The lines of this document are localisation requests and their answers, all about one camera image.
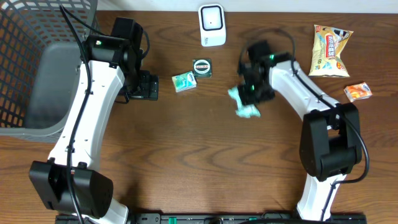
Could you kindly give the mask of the cream snack bag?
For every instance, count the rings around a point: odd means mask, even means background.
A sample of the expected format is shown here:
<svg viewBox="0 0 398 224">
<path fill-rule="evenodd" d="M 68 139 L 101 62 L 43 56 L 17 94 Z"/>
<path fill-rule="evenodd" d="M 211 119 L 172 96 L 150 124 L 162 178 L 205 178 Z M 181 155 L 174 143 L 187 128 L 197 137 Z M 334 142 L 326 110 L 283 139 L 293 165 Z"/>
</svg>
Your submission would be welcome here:
<svg viewBox="0 0 398 224">
<path fill-rule="evenodd" d="M 341 53 L 353 33 L 351 30 L 315 24 L 309 76 L 348 78 Z"/>
</svg>

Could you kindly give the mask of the teal white tissue packet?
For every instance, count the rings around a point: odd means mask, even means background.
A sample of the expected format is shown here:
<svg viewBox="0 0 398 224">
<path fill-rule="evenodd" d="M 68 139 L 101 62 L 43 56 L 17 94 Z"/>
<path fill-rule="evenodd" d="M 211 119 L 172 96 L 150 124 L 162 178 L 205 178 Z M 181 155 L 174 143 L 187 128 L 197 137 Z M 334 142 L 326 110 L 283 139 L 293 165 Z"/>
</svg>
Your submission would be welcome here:
<svg viewBox="0 0 398 224">
<path fill-rule="evenodd" d="M 228 95 L 236 102 L 237 110 L 235 113 L 241 118 L 251 118 L 251 117 L 260 117 L 261 114 L 259 110 L 254 105 L 246 105 L 244 106 L 240 97 L 239 91 L 236 86 L 228 90 Z"/>
</svg>

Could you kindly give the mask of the orange snack packet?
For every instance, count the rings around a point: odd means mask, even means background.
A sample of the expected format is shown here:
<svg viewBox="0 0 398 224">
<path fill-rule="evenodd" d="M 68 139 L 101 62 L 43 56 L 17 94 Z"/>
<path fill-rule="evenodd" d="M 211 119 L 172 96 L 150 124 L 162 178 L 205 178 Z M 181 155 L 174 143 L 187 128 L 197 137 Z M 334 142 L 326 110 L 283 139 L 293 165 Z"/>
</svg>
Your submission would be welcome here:
<svg viewBox="0 0 398 224">
<path fill-rule="evenodd" d="M 371 97 L 372 91 L 366 82 L 349 85 L 344 88 L 344 93 L 350 102 Z"/>
</svg>

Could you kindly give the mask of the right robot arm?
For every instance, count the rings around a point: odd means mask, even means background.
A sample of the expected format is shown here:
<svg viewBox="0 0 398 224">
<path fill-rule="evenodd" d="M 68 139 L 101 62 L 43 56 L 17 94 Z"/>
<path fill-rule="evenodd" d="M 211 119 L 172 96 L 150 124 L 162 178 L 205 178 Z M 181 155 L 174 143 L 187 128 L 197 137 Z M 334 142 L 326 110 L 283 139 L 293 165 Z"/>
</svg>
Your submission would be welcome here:
<svg viewBox="0 0 398 224">
<path fill-rule="evenodd" d="M 306 75 L 295 57 L 274 53 L 265 40 L 247 44 L 239 56 L 238 86 L 241 103 L 256 105 L 279 93 L 302 121 L 299 156 L 307 173 L 296 211 L 302 220 L 330 221 L 331 205 L 339 186 L 363 157 L 359 112 L 341 104 Z"/>
</svg>

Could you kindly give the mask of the green Zam-Buk ointment box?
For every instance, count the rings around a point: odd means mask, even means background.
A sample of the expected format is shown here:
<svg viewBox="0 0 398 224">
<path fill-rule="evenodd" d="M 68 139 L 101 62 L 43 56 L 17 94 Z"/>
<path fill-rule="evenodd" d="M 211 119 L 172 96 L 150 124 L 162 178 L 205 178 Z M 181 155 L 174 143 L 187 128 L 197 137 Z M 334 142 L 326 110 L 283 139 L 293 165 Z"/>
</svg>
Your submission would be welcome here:
<svg viewBox="0 0 398 224">
<path fill-rule="evenodd" d="M 197 78 L 212 76 L 212 63 L 210 58 L 193 60 L 193 75 Z"/>
</svg>

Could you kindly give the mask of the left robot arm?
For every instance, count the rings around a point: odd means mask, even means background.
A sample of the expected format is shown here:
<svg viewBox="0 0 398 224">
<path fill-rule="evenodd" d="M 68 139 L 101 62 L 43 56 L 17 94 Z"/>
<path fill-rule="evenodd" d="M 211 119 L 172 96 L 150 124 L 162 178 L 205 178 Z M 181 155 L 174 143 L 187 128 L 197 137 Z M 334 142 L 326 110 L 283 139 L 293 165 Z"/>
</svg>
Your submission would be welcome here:
<svg viewBox="0 0 398 224">
<path fill-rule="evenodd" d="M 156 100 L 159 78 L 141 65 L 147 32 L 119 17 L 110 35 L 91 34 L 79 44 L 80 79 L 64 129 L 45 162 L 34 161 L 29 179 L 49 210 L 78 223 L 126 223 L 127 206 L 113 196 L 113 181 L 100 174 L 101 146 L 112 106 L 122 96 Z"/>
</svg>

